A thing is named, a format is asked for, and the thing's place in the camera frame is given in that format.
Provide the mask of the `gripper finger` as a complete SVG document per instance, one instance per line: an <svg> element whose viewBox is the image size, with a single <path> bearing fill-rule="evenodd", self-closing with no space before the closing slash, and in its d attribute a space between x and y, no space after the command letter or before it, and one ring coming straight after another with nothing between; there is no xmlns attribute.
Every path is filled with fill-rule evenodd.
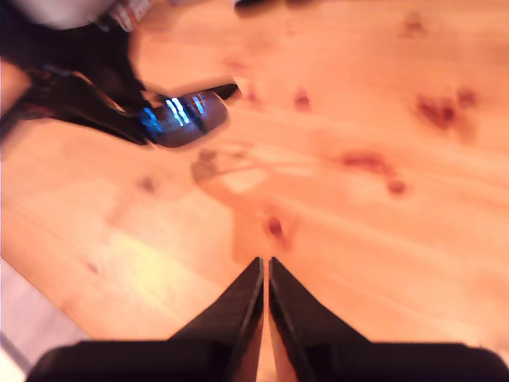
<svg viewBox="0 0 509 382"><path fill-rule="evenodd" d="M78 76L58 77L31 84L1 118L1 141L5 142L28 114L57 119L111 134L128 142L146 142L139 118L112 107Z"/></svg>
<svg viewBox="0 0 509 382"><path fill-rule="evenodd" d="M358 380L343 347L369 340L322 305L275 257L269 262L269 307L298 381Z"/></svg>
<svg viewBox="0 0 509 382"><path fill-rule="evenodd" d="M254 381L263 328L263 260L252 260L202 313L175 333L173 381Z"/></svg>
<svg viewBox="0 0 509 382"><path fill-rule="evenodd" d="M152 105L130 60L132 33L152 7L151 1L87 1L87 53L94 63L91 82L124 111L137 114Z"/></svg>

